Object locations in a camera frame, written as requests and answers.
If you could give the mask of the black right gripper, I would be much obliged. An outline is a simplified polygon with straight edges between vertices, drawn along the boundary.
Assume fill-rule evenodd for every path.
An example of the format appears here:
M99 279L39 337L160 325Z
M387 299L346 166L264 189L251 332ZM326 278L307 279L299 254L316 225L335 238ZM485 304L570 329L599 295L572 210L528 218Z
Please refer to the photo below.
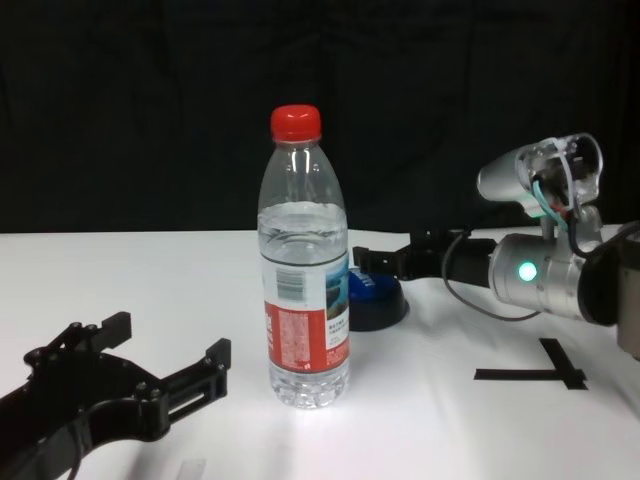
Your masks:
M389 275L402 281L442 278L442 265L449 247L462 240L449 254L447 279L488 288L491 254L497 242L470 238L470 229L429 229L410 233L408 246L395 252L375 251L356 246L352 249L355 266L363 273Z

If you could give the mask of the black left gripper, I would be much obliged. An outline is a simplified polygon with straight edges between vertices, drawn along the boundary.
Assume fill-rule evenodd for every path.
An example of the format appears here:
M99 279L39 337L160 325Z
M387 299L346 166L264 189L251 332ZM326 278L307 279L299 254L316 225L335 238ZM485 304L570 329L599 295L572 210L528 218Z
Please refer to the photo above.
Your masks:
M106 444L164 437L179 421L227 395L231 341L160 380L108 354L132 337L131 314L100 325L71 323L24 356L27 382L1 399L1 476L74 478L83 458Z

